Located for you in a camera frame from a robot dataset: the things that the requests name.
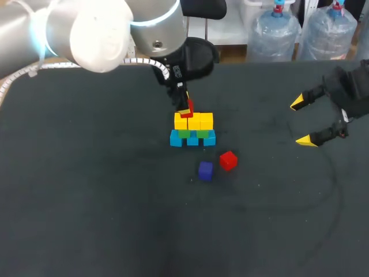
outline blue block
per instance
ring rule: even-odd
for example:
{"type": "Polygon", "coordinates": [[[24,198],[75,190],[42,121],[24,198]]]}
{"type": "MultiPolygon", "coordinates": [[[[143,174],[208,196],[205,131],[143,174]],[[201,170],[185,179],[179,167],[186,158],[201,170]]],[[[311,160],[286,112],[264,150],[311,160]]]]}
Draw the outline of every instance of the blue block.
{"type": "Polygon", "coordinates": [[[182,147],[182,139],[179,138],[178,130],[172,130],[170,144],[173,147],[182,147]]]}
{"type": "Polygon", "coordinates": [[[213,177],[213,163],[201,162],[198,169],[198,178],[203,181],[211,181],[213,177]]]}
{"type": "Polygon", "coordinates": [[[215,146],[215,145],[216,145],[215,131],[210,130],[209,138],[204,139],[204,146],[215,146]]]}
{"type": "Polygon", "coordinates": [[[198,146],[197,131],[191,131],[191,136],[187,139],[187,145],[198,146]]]}

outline green block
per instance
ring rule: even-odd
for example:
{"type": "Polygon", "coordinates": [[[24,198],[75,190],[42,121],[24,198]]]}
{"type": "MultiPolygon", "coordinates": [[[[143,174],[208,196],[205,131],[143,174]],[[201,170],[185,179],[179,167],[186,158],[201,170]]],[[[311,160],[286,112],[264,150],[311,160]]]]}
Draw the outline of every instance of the green block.
{"type": "Polygon", "coordinates": [[[178,130],[178,136],[180,139],[189,139],[191,137],[190,130],[178,130]]]}
{"type": "Polygon", "coordinates": [[[209,138],[209,131],[208,130],[199,130],[197,131],[197,138],[198,139],[208,139],[209,138]]]}

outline chair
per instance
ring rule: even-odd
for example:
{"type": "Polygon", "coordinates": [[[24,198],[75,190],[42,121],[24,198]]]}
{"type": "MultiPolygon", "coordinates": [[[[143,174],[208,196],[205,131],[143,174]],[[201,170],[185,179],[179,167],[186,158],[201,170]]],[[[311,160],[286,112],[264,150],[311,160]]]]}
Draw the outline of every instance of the chair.
{"type": "Polygon", "coordinates": [[[208,19],[222,19],[227,14],[225,0],[180,0],[183,15],[208,19]]]}

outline block tower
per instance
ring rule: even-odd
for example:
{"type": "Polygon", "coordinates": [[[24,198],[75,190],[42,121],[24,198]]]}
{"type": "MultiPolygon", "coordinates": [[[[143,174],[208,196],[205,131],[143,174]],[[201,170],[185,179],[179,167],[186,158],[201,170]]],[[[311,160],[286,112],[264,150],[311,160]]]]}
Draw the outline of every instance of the block tower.
{"type": "Polygon", "coordinates": [[[204,146],[216,145],[213,113],[192,113],[192,117],[189,118],[175,113],[170,145],[182,147],[183,140],[186,140],[188,146],[199,146],[200,139],[204,140],[204,146]]]}

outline plastic water bottle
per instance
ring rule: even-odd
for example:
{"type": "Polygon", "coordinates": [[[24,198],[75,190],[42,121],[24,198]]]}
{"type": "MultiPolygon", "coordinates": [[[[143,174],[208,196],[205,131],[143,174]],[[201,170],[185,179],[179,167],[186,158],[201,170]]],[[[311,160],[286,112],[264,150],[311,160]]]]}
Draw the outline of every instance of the plastic water bottle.
{"type": "Polygon", "coordinates": [[[344,0],[334,5],[317,9],[303,29],[301,50],[298,59],[327,60],[345,59],[357,21],[343,8],[344,0]]]}
{"type": "Polygon", "coordinates": [[[283,13],[284,0],[275,0],[275,8],[253,20],[247,60],[251,62],[283,62],[292,59],[299,23],[290,13],[283,13]]]}
{"type": "Polygon", "coordinates": [[[359,61],[369,59],[369,15],[366,16],[362,23],[355,59],[359,61]]]}

